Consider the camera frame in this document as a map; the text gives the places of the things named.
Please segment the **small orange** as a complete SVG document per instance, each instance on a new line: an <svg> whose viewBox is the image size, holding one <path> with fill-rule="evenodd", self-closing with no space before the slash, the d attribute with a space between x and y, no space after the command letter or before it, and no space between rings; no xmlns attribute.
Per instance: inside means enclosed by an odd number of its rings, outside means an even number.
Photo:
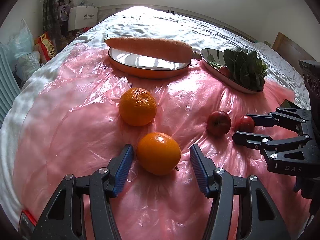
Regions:
<svg viewBox="0 0 320 240"><path fill-rule="evenodd" d="M139 141L136 157L146 171L156 176L164 176L172 172L179 163L181 149L171 136L154 132Z"/></svg>

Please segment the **mandarin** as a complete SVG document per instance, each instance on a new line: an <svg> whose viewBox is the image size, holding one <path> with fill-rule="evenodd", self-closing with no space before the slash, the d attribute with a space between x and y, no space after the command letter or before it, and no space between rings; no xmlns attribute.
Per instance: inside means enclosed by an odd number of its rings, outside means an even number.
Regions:
<svg viewBox="0 0 320 240"><path fill-rule="evenodd" d="M157 103L149 91L143 88L127 90L119 101L119 114L131 126L145 126L153 121Z"/></svg>

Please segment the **red phone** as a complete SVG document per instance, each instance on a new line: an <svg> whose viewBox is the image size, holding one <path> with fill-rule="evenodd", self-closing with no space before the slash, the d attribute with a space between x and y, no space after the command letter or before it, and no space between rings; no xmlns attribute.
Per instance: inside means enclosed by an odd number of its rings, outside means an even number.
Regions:
<svg viewBox="0 0 320 240"><path fill-rule="evenodd" d="M28 210L22 210L18 225L18 233L23 239L31 240L33 231L36 227L36 219Z"/></svg>

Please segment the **wooden headboard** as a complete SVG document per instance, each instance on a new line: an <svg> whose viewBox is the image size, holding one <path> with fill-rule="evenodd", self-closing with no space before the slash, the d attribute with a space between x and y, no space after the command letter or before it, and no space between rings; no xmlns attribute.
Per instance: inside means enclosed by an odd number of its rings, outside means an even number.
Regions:
<svg viewBox="0 0 320 240"><path fill-rule="evenodd" d="M293 40L291 40L281 32L277 34L276 39L272 45L272 49L276 51L294 68L299 67L299 60L315 60L301 46L296 44Z"/></svg>

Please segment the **green leafy vegetable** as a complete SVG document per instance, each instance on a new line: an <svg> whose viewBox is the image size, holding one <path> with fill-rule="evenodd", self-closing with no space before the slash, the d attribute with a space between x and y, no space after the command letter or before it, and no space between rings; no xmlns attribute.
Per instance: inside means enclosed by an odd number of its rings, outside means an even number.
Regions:
<svg viewBox="0 0 320 240"><path fill-rule="evenodd" d="M255 50L240 47L226 49L223 52L223 59L231 72L232 80L249 90L263 90L267 65L258 57Z"/></svg>

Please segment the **small radish on plate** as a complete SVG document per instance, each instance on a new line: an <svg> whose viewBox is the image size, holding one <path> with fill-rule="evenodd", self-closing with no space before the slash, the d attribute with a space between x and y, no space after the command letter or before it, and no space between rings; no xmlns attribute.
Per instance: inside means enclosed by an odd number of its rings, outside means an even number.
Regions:
<svg viewBox="0 0 320 240"><path fill-rule="evenodd" d="M227 66L221 67L220 70L219 70L219 72L220 72L221 74L223 74L224 76L228 77L228 78L230 78L231 75L232 75Z"/></svg>

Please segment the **white round plate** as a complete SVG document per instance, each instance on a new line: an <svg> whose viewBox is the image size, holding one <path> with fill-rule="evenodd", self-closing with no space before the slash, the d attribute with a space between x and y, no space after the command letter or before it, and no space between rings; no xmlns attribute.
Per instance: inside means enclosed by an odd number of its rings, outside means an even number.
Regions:
<svg viewBox="0 0 320 240"><path fill-rule="evenodd" d="M202 62L207 68L207 70L218 80L223 82L225 85L228 85L231 88L234 88L237 91L246 94L256 94L261 93L262 90L252 90L246 88L234 80L232 80L228 75L223 74L220 72L220 69L225 67L225 61L223 58L223 51L211 49L211 48L204 48L200 51L200 55L202 57Z"/></svg>

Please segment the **pink plastic sheet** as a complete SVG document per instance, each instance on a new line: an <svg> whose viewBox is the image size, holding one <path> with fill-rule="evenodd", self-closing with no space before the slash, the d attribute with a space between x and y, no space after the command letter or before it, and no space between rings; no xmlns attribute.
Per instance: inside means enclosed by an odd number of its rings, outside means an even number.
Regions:
<svg viewBox="0 0 320 240"><path fill-rule="evenodd" d="M295 179L268 172L259 151L233 142L233 131L219 138L207 132L214 111L226 112L235 124L245 114L268 113L294 98L273 81L258 94L237 92L197 61L169 80L126 76L111 66L106 49L78 45L23 122L14 189L22 206L39 218L66 174L90 175L126 144L138 149L162 133L177 142L180 162L165 176L132 163L123 191L111 201L122 239L202 238L212 202L200 192L189 161L193 144L234 176L258 176L291 237L297 237L309 202L294 193Z"/></svg>

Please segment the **carrot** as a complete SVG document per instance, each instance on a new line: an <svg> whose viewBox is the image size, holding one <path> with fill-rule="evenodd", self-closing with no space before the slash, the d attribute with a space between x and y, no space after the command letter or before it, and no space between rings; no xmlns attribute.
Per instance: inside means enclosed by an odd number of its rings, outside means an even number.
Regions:
<svg viewBox="0 0 320 240"><path fill-rule="evenodd" d="M176 63L187 63L191 59L196 59L197 61L202 59L200 53L194 52L189 44L178 40L148 37L112 37L106 38L104 42L113 49Z"/></svg>

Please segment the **light blue suitcase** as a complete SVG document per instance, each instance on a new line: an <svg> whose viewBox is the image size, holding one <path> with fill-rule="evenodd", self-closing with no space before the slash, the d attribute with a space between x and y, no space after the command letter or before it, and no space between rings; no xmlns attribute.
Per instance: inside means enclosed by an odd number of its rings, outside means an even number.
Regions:
<svg viewBox="0 0 320 240"><path fill-rule="evenodd" d="M0 123L3 121L13 106L15 98L20 94L21 90L11 71L5 51L1 45L0 58Z"/></svg>

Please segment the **orange oval plate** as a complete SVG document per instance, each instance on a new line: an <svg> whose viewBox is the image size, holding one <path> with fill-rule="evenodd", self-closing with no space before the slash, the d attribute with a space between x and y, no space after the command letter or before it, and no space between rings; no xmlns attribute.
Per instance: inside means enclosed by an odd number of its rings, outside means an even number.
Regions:
<svg viewBox="0 0 320 240"><path fill-rule="evenodd" d="M108 50L110 63L114 68L145 79L168 79L187 71L191 61L176 63L128 53L126 51L110 48Z"/></svg>

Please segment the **white bed duvet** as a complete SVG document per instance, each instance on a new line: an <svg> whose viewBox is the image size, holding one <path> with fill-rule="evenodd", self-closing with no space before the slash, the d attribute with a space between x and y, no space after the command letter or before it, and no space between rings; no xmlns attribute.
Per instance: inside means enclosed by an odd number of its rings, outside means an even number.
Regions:
<svg viewBox="0 0 320 240"><path fill-rule="evenodd" d="M18 139L28 111L41 90L55 80L64 59L77 44L102 48L103 39L112 34L176 38L188 42L195 50L206 47L225 49L228 46L256 49L269 65L268 78L293 90L298 106L310 108L308 91L302 77L264 43L249 41L230 30L201 20L144 6L134 6L117 12L75 38L56 57L38 69L23 85L4 118L1 127L1 205L14 228L18 228L22 204L14 191L12 176Z"/></svg>

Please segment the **orange rice bag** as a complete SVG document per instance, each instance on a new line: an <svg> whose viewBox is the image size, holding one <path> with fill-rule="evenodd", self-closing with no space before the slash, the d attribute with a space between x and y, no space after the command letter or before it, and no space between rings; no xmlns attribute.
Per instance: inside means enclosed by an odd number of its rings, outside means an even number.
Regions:
<svg viewBox="0 0 320 240"><path fill-rule="evenodd" d="M56 49L50 35L45 32L34 40L35 50L40 54L41 63L45 64L56 56Z"/></svg>

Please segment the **clear plastic bag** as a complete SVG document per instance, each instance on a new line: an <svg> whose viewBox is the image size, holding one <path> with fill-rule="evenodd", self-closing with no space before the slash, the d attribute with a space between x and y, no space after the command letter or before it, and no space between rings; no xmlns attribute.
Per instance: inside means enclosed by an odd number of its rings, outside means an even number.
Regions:
<svg viewBox="0 0 320 240"><path fill-rule="evenodd" d="M7 44L1 44L11 71L21 81L27 81L40 67L40 53L34 48L33 36L24 19L20 30L12 34Z"/></svg>

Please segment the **plaid scarf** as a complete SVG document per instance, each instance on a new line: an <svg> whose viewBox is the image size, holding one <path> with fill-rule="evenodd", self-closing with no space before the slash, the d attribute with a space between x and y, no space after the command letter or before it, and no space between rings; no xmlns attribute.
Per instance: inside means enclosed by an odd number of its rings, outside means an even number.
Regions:
<svg viewBox="0 0 320 240"><path fill-rule="evenodd" d="M57 13L57 0L43 0L42 9L43 32L48 32L57 53L61 51L61 29Z"/></svg>

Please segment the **white cardboard box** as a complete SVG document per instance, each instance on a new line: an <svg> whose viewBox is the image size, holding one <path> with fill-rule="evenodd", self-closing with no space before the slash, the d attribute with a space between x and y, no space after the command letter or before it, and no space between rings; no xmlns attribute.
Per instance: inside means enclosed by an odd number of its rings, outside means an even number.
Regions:
<svg viewBox="0 0 320 240"><path fill-rule="evenodd" d="M68 18L68 31L95 26L97 23L97 15L97 7L79 6L71 8Z"/></svg>

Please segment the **purple fan lower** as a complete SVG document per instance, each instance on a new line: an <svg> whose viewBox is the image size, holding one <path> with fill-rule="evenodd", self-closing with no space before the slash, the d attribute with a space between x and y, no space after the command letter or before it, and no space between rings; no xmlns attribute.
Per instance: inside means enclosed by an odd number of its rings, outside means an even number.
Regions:
<svg viewBox="0 0 320 240"><path fill-rule="evenodd" d="M63 4L58 7L57 13L58 13L58 20L60 22L68 21L70 9L71 9L71 6L68 4Z"/></svg>

